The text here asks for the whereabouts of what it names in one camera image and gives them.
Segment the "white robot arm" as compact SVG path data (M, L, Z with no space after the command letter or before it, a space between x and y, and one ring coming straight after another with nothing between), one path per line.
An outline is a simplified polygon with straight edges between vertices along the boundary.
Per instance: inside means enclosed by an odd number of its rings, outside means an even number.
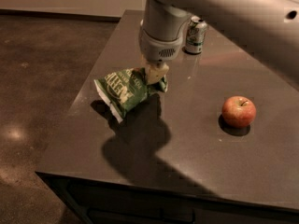
M147 0L139 33L145 59L175 59L191 14L292 85L299 83L299 0Z

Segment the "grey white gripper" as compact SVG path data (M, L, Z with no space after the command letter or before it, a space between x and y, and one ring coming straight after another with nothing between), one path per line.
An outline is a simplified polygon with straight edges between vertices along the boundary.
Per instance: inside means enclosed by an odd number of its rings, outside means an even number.
M169 71L164 63L178 56L183 43L185 20L140 22L139 47L149 62L145 66L145 79L148 85L160 81Z

